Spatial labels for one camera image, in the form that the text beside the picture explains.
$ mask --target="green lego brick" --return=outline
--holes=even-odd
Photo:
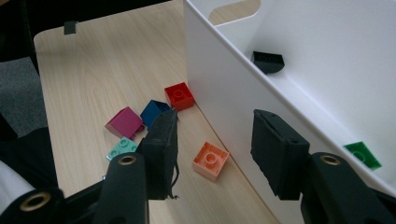
[[[352,143],[344,147],[371,170],[376,170],[382,166],[363,142]]]
[[[127,137],[122,137],[121,140],[107,154],[106,158],[111,161],[114,157],[122,153],[135,152],[136,149],[137,143]]]

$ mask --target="magenta lego brick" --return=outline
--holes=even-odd
[[[135,133],[144,129],[143,120],[129,107],[117,113],[105,127],[117,137],[134,139]]]

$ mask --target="gray fabric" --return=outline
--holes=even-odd
[[[0,63],[0,112],[19,137],[48,127],[40,77],[30,58]]]

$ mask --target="white bin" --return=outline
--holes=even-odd
[[[310,144],[345,158],[367,185],[396,197],[396,1],[262,0],[252,16],[207,19],[234,0],[186,0],[188,83],[205,117],[282,223],[303,222],[281,202],[250,155],[253,110],[278,114]],[[282,54],[270,76],[252,51]],[[343,146],[364,142],[372,171]]]

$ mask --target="blue lego brick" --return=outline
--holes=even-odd
[[[140,118],[142,118],[143,123],[148,127],[149,130],[157,116],[170,109],[171,107],[167,103],[150,100],[148,105],[146,105],[146,108],[140,114]]]
[[[122,137],[121,140],[107,154],[106,158],[111,161],[114,157],[122,153],[135,152],[136,149],[137,143],[127,137]]]

